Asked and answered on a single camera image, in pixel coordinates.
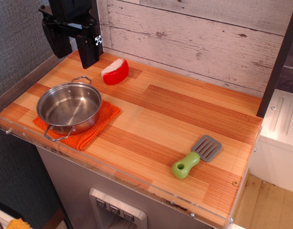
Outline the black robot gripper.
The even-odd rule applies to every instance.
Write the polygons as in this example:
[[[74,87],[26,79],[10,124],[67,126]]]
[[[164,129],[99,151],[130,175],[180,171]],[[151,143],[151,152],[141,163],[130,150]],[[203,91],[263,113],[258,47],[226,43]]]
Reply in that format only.
[[[41,5],[42,28],[49,45],[57,58],[72,52],[69,37],[76,37],[76,44],[84,69],[99,61],[99,45],[95,16],[91,15],[90,0],[50,0],[49,5]]]

